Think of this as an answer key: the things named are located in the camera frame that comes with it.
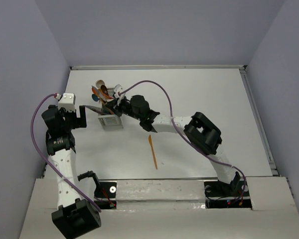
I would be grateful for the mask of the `steel knife green handle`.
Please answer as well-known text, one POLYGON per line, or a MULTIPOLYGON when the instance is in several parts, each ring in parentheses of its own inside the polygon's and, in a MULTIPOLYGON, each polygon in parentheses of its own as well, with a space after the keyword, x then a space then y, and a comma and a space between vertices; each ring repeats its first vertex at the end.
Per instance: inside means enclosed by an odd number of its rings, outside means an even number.
POLYGON ((90 106, 90 105, 85 105, 85 108, 95 112, 95 113, 98 113, 100 115, 104 115, 104 112, 101 108, 99 107, 96 107, 96 106, 90 106))

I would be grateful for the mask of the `dark brown wooden spoon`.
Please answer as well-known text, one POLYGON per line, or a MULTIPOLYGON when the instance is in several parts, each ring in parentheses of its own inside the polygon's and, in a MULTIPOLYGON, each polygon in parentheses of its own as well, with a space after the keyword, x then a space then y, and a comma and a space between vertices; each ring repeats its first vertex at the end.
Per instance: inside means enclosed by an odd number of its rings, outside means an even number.
POLYGON ((102 86, 100 87, 100 89, 101 89, 101 91, 102 91, 102 93, 103 93, 104 95, 109 96, 108 89, 107 89, 107 87, 106 87, 105 85, 102 85, 102 86))

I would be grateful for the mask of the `blue plastic spoon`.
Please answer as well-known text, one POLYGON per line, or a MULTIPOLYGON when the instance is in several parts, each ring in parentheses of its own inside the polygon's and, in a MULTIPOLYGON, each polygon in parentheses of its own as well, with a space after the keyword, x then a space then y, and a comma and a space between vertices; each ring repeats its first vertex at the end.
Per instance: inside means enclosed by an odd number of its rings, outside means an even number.
POLYGON ((95 94, 92 94, 91 97, 92 97, 92 100, 95 102, 98 102, 100 100, 99 97, 95 94))

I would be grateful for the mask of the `beige wooden spoon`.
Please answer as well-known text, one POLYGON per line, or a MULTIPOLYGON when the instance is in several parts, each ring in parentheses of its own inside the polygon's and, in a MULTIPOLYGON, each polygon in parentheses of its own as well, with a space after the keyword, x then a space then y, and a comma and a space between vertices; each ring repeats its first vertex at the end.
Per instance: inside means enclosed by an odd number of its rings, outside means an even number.
POLYGON ((95 83, 95 86, 98 89, 100 89, 104 85, 105 85, 105 82, 103 80, 97 80, 96 83, 95 83))

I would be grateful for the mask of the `red-orange plastic knife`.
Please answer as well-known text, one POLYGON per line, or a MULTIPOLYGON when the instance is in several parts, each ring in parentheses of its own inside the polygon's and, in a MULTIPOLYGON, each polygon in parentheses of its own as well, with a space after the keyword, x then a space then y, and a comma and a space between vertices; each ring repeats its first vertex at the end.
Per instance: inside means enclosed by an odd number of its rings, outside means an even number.
POLYGON ((101 93, 101 91, 99 89, 97 89, 96 87, 92 86, 92 100, 95 102, 101 102, 103 104, 105 104, 107 102, 106 97, 101 93))

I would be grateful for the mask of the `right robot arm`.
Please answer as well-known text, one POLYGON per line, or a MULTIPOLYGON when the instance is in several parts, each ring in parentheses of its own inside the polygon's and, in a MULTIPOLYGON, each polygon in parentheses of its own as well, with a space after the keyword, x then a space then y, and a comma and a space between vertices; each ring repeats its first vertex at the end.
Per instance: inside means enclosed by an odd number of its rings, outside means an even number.
POLYGON ((150 109, 141 95, 132 96, 130 100, 126 97, 111 100, 106 107, 119 117, 127 115, 137 119, 145 131, 180 133, 191 146, 208 157, 217 174, 218 190, 231 195, 238 189, 241 177, 221 146, 221 131, 203 113, 196 112, 191 117, 165 116, 150 109))

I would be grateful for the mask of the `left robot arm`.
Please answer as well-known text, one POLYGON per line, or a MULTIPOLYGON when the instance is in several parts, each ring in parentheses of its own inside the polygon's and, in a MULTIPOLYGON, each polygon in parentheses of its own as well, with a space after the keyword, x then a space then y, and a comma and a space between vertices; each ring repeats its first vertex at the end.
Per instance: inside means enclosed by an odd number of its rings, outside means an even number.
POLYGON ((79 112, 78 117, 75 111, 50 105, 41 115, 47 126, 48 164, 57 174, 58 202, 52 221, 66 239, 77 239, 101 227, 100 208, 78 188, 81 176, 75 166, 72 130, 87 126, 84 106, 79 112))

